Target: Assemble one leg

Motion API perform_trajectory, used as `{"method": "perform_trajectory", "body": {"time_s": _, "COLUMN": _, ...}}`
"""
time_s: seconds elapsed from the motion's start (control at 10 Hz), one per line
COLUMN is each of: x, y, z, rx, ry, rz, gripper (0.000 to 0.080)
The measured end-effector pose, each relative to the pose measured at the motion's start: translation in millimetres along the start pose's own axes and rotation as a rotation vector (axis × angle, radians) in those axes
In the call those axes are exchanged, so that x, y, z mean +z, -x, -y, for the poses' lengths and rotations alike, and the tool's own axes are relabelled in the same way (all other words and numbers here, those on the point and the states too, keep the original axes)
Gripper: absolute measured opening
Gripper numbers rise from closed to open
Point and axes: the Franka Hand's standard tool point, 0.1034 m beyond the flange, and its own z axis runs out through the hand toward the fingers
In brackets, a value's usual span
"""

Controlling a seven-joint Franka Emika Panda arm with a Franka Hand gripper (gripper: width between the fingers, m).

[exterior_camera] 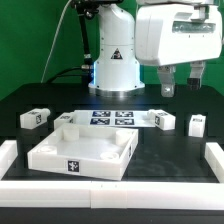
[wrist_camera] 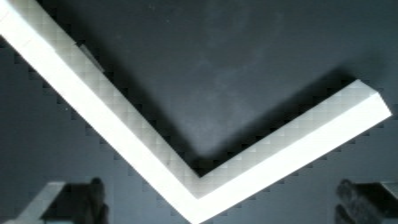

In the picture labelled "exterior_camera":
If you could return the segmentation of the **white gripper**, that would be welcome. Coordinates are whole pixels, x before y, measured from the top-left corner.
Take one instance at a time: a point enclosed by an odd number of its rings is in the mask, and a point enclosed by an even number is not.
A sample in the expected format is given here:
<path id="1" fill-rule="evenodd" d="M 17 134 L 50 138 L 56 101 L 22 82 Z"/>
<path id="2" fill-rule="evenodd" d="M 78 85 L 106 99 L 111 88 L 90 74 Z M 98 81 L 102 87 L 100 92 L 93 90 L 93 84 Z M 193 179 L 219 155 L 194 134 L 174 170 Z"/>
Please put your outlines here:
<path id="1" fill-rule="evenodd" d="M 203 60 L 218 58 L 221 49 L 222 16 L 216 5 L 148 5 L 137 12 L 136 58 L 143 65 L 159 66 L 163 97 L 175 93 L 173 64 L 191 62 L 187 86 L 199 90 L 206 66 Z"/>

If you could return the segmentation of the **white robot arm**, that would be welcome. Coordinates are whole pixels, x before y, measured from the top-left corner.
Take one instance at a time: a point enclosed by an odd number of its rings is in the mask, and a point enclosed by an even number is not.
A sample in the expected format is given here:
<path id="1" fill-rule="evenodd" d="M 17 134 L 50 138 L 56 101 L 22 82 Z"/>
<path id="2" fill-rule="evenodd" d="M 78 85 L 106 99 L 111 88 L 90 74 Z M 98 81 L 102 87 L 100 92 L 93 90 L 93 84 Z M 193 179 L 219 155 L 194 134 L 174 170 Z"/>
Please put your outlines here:
<path id="1" fill-rule="evenodd" d="M 118 6 L 124 0 L 72 0 L 80 23 L 99 18 L 100 53 L 91 64 L 89 91 L 124 97 L 141 92 L 140 67 L 153 66 L 161 95 L 175 92 L 175 66 L 191 66 L 187 85 L 201 87 L 205 62 L 220 56 L 222 15 L 217 0 L 136 0 L 132 16 Z"/>

